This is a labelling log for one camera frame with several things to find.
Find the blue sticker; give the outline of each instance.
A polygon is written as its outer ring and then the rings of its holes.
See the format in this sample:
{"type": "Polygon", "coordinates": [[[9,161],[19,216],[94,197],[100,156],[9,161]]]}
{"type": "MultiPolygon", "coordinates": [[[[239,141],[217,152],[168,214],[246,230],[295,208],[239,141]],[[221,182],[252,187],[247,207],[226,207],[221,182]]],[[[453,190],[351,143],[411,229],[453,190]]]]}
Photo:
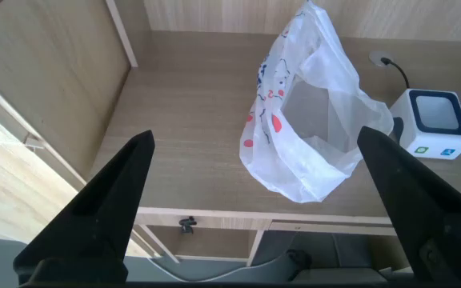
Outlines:
{"type": "Polygon", "coordinates": [[[455,149],[444,149],[444,151],[442,151],[441,155],[443,155],[443,156],[451,156],[451,154],[453,154],[453,152],[455,152],[455,149]]]}

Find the wooden wall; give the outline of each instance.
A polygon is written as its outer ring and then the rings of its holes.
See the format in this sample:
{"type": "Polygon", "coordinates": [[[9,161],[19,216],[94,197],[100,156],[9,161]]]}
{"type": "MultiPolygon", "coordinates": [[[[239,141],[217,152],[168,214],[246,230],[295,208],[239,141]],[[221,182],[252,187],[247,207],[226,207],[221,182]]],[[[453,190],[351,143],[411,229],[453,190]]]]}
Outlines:
{"type": "Polygon", "coordinates": [[[0,3],[0,93],[82,178],[129,68],[104,0],[0,3]]]}
{"type": "MultiPolygon", "coordinates": [[[[152,30],[278,34],[305,0],[145,0],[152,30]]],[[[314,0],[339,36],[461,41],[461,0],[314,0]]]]}

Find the green sticker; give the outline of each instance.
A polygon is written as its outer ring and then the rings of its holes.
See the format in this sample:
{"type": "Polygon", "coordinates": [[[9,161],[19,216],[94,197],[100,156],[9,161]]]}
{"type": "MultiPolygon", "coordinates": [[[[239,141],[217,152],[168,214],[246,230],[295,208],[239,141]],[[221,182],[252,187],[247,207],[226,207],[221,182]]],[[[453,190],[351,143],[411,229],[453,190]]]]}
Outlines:
{"type": "Polygon", "coordinates": [[[428,151],[428,147],[419,147],[415,150],[415,152],[419,154],[426,153],[426,151],[428,151]]]}

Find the white plastic bag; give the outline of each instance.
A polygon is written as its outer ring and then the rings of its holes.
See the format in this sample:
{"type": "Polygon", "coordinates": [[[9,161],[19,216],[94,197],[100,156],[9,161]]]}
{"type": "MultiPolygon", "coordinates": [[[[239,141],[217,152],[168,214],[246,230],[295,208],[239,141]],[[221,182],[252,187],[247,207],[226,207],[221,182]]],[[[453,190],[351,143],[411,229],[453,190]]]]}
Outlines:
{"type": "Polygon", "coordinates": [[[360,90],[327,12],[309,1],[259,67],[239,157],[268,190],[321,202],[362,159],[362,126],[389,134],[391,113],[360,90]]]}

